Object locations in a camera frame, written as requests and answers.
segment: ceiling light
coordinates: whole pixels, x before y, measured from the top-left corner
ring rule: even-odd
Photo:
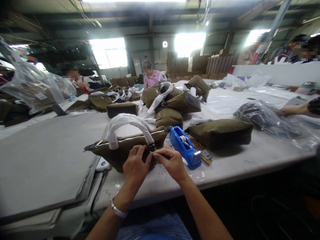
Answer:
[[[114,3],[114,2],[186,2],[186,0],[82,0],[89,3]]]

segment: hang tag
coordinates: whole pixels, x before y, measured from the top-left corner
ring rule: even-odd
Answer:
[[[35,96],[36,96],[37,98],[39,98],[40,100],[43,100],[43,99],[46,99],[46,98],[47,98],[43,93],[37,93],[37,94],[35,94]]]
[[[196,150],[201,150],[202,151],[202,155],[201,155],[201,159],[206,162],[208,165],[210,165],[212,163],[212,155],[210,154],[210,152],[206,149],[205,146],[203,146],[198,140],[196,140],[195,138],[190,138],[190,142],[192,142],[194,148]]]

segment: floor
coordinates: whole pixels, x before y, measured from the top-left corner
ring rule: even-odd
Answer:
[[[320,220],[308,211],[304,195],[292,184],[300,167],[296,164],[201,192],[235,240],[320,239]],[[184,196],[158,205],[175,209],[192,238],[200,239]]]

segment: label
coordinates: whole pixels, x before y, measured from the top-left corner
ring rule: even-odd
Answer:
[[[47,98],[43,93],[37,93],[37,94],[35,94],[35,96],[36,96],[37,98],[39,98],[40,100],[43,100],[43,99],[46,99],[46,98]]]
[[[212,155],[208,152],[207,149],[202,150],[202,154],[206,159],[211,159],[212,158]]]

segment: elderly woman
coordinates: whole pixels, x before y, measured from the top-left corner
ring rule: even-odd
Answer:
[[[159,80],[159,75],[161,74],[158,70],[152,69],[152,63],[149,60],[145,60],[142,64],[142,69],[144,70],[144,90],[154,85]]]

